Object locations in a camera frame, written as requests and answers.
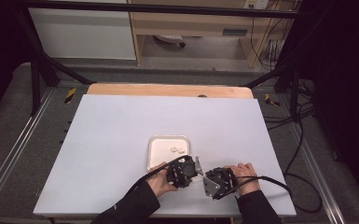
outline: white cabinet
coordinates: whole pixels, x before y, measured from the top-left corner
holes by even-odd
[[[43,8],[30,8],[30,12],[43,48],[51,57],[135,60],[128,12]]]

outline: white tray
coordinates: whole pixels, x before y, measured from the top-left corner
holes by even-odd
[[[149,141],[147,170],[185,155],[190,155],[190,143],[185,136],[155,135]]]

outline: person's right hand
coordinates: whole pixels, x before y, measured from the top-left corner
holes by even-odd
[[[230,168],[234,175],[238,177],[238,184],[249,179],[249,177],[242,176],[257,176],[257,174],[255,173],[255,169],[252,166],[252,163],[242,164],[240,162],[238,163],[238,166],[230,165],[225,166],[225,168]],[[240,196],[242,196],[256,190],[260,190],[260,185],[258,184],[257,180],[254,180],[242,185],[239,189],[237,189],[237,192],[240,194]]]

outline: black sleeve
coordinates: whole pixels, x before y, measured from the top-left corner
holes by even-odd
[[[281,223],[261,190],[242,195],[238,199],[238,207],[244,224]]]
[[[135,191],[97,216],[91,224],[142,224],[158,209],[159,201],[156,195],[147,182],[144,182]]]

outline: person's left hand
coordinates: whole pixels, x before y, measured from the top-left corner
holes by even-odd
[[[163,162],[162,164],[152,167],[149,170],[149,173],[151,173],[152,171],[158,169],[159,167],[163,166],[164,164],[166,164],[167,162]],[[160,172],[158,172],[155,175],[152,175],[151,177],[149,177],[146,182],[149,184],[150,188],[153,190],[153,192],[155,193],[156,197],[161,196],[162,194],[168,192],[168,191],[177,191],[178,189],[173,186],[170,185],[167,181],[167,170],[163,169]]]

